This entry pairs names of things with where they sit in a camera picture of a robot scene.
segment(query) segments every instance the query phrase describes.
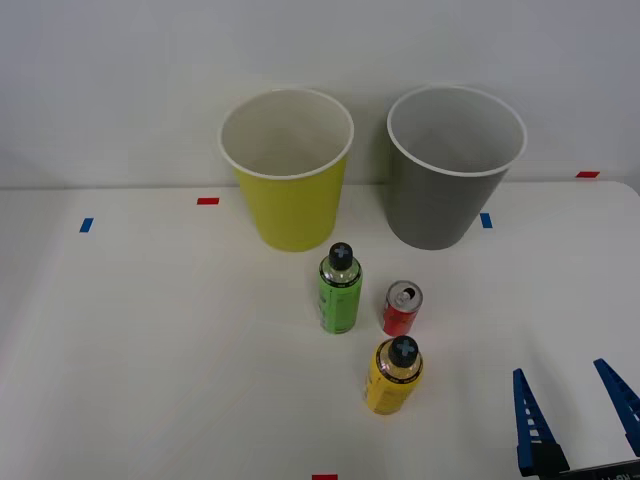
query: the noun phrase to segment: soda can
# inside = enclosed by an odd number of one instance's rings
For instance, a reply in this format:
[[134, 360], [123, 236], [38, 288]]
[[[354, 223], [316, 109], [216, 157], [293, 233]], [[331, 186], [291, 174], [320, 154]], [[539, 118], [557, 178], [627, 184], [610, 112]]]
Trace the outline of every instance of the soda can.
[[387, 291], [382, 315], [385, 333], [392, 337], [409, 333], [421, 305], [422, 291], [415, 283], [407, 280], [393, 283]]

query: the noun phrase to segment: red tape marker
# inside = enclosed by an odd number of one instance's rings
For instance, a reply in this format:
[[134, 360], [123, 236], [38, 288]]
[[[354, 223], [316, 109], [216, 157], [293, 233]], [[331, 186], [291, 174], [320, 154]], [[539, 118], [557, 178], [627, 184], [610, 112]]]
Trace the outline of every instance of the red tape marker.
[[198, 205], [217, 205], [220, 203], [218, 197], [201, 197], [198, 199]]
[[576, 178], [596, 178], [600, 172], [578, 172]]

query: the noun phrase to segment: white table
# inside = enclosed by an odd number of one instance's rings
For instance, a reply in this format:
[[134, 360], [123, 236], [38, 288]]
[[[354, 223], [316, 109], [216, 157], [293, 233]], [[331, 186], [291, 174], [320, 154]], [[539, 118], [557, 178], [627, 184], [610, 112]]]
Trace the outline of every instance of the white table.
[[[512, 183], [484, 211], [421, 251], [379, 188], [345, 187], [330, 240], [287, 254], [234, 188], [0, 192], [0, 478], [517, 479], [519, 367], [573, 468], [634, 458], [592, 361], [640, 391], [640, 198]], [[365, 280], [332, 336], [314, 297], [338, 240]], [[427, 369], [380, 417], [362, 390], [397, 279], [424, 291]]]

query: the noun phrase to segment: white wall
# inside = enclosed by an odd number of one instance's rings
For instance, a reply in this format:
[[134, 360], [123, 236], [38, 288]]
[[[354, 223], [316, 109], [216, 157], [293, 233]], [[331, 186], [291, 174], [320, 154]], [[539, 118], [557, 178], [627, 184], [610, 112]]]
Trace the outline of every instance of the white wall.
[[213, 132], [281, 85], [341, 100], [347, 181], [380, 180], [386, 110], [432, 82], [520, 111], [512, 177], [638, 180], [639, 24], [637, 0], [2, 0], [0, 186], [233, 183]]

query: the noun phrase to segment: yellow spray can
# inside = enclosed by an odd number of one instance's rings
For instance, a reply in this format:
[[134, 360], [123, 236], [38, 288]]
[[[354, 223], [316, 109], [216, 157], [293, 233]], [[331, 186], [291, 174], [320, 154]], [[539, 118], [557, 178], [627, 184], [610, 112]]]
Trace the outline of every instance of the yellow spray can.
[[373, 354], [365, 399], [375, 413], [397, 412], [422, 378], [423, 361], [416, 341], [402, 335], [383, 342]]

